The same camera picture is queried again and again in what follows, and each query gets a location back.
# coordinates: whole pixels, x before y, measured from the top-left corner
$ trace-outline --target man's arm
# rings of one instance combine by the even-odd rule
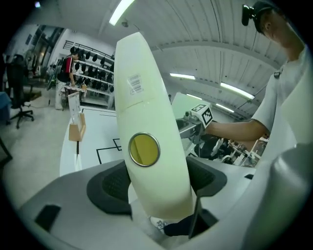
[[[212,122],[205,130],[206,133],[235,140],[235,141],[255,141],[259,139],[268,130],[266,127],[256,121],[243,123],[216,123]]]
[[[68,73],[69,75],[71,85],[75,86],[74,75],[73,75],[73,63],[74,61],[73,61],[72,56],[66,59],[65,72]]]
[[[69,73],[69,78],[70,78],[71,85],[74,87],[75,86],[75,81],[74,81],[73,72]]]
[[[276,112],[277,92],[275,79],[270,77],[265,97],[250,122],[221,124],[212,122],[205,132],[237,142],[249,142],[259,139],[272,129]]]

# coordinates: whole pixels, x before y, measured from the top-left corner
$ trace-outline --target arched ceiling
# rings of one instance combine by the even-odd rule
[[[262,102],[270,75],[286,60],[284,52],[241,24],[242,4],[255,0],[135,0],[115,26],[109,19],[119,0],[46,0],[27,22],[77,30],[112,45],[140,31],[147,40],[166,84],[235,110],[248,119]],[[129,27],[121,25],[127,21]],[[181,80],[169,73],[194,75]],[[221,89],[238,87],[255,99]]]

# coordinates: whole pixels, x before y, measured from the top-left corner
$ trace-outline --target black office chair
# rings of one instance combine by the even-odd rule
[[[23,111],[22,106],[27,101],[24,98],[23,82],[26,81],[27,69],[25,67],[24,57],[22,55],[15,55],[12,62],[7,64],[6,74],[9,83],[9,89],[13,88],[14,98],[12,100],[12,108],[19,108],[20,111],[17,115],[11,118],[19,118],[16,128],[20,128],[20,120],[22,117],[29,117],[31,121],[34,121],[32,110]]]

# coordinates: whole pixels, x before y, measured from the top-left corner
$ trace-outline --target yellow circular lens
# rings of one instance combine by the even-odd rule
[[[142,167],[152,166],[160,157],[160,147],[155,137],[148,133],[138,133],[129,142],[132,160]]]

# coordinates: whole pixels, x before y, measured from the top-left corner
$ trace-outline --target robotic hand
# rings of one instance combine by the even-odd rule
[[[193,144],[201,144],[201,136],[213,120],[211,105],[199,104],[176,119],[180,138],[188,138]]]

